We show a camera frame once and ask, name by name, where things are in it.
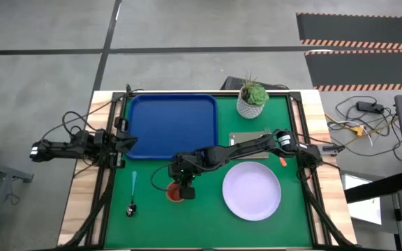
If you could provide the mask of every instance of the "green table surface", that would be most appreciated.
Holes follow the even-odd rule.
[[[217,97],[218,141],[229,145],[230,132],[291,130],[285,96],[271,97],[259,117],[242,118],[236,109],[237,98]],[[223,200],[222,185],[226,173],[242,161],[266,165],[281,184],[281,203],[269,218],[257,222],[243,220],[232,213]],[[174,203],[166,193],[150,184],[151,173],[169,163],[164,160],[131,160],[118,169],[105,240],[106,248],[256,248],[310,247],[302,187],[296,177],[297,161],[286,159],[282,167],[278,157],[233,160],[215,172],[197,176],[193,182],[196,198]],[[126,217],[131,200],[131,172],[137,171],[135,203],[137,213]],[[154,177],[156,185],[166,188],[172,180],[167,169]]]

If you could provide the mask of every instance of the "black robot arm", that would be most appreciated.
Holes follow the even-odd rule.
[[[194,199],[195,190],[191,183],[196,176],[203,172],[215,171],[230,160],[263,151],[282,158],[298,156],[301,167],[312,167],[322,162],[316,145],[300,144],[290,131],[275,130],[272,134],[233,146],[210,146],[189,153],[177,153],[168,168],[168,175],[181,186],[181,198]]]
[[[90,159],[100,167],[124,167],[122,154],[131,150],[137,142],[126,132],[128,121],[116,118],[117,134],[104,129],[95,132],[81,130],[72,135],[68,142],[50,142],[42,139],[32,144],[30,158],[34,162],[49,161],[54,158]]]

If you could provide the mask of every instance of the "power adapter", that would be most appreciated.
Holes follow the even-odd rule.
[[[370,112],[374,114],[382,114],[384,111],[384,105],[379,105],[376,103],[358,101],[356,103],[356,109],[360,112]]]

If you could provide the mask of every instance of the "gray floor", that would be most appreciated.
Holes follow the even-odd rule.
[[[101,48],[114,0],[0,0],[0,50]],[[125,0],[121,5],[112,47],[186,47],[234,45],[300,45],[296,12],[402,16],[402,0]],[[0,250],[51,248],[73,172],[73,161],[35,164],[29,159],[33,142],[68,110],[85,113],[99,55],[0,56],[0,162],[28,172],[30,185],[15,184],[21,196],[0,218]],[[228,75],[253,73],[261,82],[292,89],[312,87],[301,52],[227,54],[110,55],[102,90],[219,89]],[[395,91],[360,92],[392,105]],[[360,93],[322,93],[326,112]],[[348,141],[349,132],[334,132]],[[66,139],[57,131],[50,139]],[[373,147],[366,139],[352,147],[377,152],[395,143],[393,135]],[[400,172],[402,162],[391,153],[360,158],[347,151],[338,157],[343,169],[386,176]],[[378,238],[357,228],[358,241],[379,247]]]

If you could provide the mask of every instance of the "blue spoon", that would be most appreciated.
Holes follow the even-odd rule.
[[[136,206],[136,204],[134,204],[134,188],[136,186],[136,176],[137,176],[137,172],[133,171],[131,173],[131,178],[133,180],[133,182],[132,182],[133,187],[131,188],[131,203],[126,208],[126,216],[128,216],[128,217],[132,217],[136,213],[136,210],[137,210],[137,206]]]

